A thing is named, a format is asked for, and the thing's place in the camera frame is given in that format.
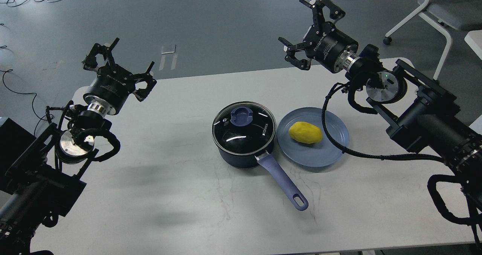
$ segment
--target lid handle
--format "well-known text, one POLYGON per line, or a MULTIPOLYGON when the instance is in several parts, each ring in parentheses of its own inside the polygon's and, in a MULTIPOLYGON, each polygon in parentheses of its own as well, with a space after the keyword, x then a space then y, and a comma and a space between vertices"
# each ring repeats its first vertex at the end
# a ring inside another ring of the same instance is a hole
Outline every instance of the lid handle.
POLYGON ((240 106, 231 111, 231 123, 243 127, 253 121, 253 111, 246 106, 240 106))

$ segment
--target potato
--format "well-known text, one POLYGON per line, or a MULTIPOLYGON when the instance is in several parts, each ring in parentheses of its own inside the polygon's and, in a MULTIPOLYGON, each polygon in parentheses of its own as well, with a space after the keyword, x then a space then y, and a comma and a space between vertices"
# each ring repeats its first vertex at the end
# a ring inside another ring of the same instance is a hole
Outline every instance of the potato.
POLYGON ((294 140, 305 144, 317 143, 323 138, 322 130, 318 126, 305 121, 298 121, 293 124, 288 133, 294 140))

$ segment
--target blue plate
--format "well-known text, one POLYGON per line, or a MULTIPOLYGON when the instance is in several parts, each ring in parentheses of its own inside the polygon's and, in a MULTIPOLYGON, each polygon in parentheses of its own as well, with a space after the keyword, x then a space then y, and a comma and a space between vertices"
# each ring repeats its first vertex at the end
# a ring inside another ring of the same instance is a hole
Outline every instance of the blue plate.
MULTIPOLYGON (((326 127, 330 135, 341 145, 348 146, 348 129, 341 119, 327 111, 326 127)), ((329 166, 342 157, 342 152, 326 137, 322 126, 322 110, 316 107, 303 107, 289 112, 279 122, 277 137, 279 147, 291 161, 302 166, 320 168, 329 166), (288 130, 297 121, 306 121, 322 130, 323 139, 314 144, 300 143, 290 137, 288 130)))

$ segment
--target white table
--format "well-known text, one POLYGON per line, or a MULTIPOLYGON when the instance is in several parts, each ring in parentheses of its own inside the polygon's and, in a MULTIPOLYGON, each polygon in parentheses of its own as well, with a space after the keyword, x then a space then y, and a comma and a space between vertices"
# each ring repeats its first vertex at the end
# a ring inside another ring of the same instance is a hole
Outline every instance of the white table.
POLYGON ((465 36, 465 42, 482 59, 482 30, 468 32, 465 36))
MULTIPOLYGON (((394 61, 384 60, 387 67, 394 61)), ((336 81, 346 79, 321 66, 159 80, 144 102, 131 96, 109 117, 120 153, 91 164, 71 212, 52 229, 41 226, 32 250, 253 255, 472 242, 470 229, 443 219, 427 192, 429 176, 450 174, 442 164, 344 156, 315 173, 289 162, 276 145, 274 156, 310 203, 300 212, 262 167, 236 169, 219 155, 210 130, 226 105, 259 102, 279 122, 296 108, 321 107, 336 81)), ((76 103, 84 90, 75 93, 76 103)), ((405 110, 414 91, 393 111, 405 110)), ((333 97, 328 109, 346 124, 352 148, 405 153, 380 116, 353 110, 346 95, 333 97)), ((459 186, 441 188, 448 207, 465 214, 459 186)))

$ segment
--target pot handle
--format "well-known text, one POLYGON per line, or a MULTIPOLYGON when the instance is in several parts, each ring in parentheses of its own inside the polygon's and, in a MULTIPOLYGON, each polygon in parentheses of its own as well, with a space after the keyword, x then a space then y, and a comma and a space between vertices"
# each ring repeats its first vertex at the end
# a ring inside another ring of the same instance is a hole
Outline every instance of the pot handle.
POLYGON ((301 191, 296 187, 293 181, 286 175, 284 170, 279 166, 278 162, 268 152, 264 152, 260 156, 256 156, 258 164, 264 167, 276 180, 286 197, 291 201, 296 209, 304 211, 308 208, 308 201, 301 191))

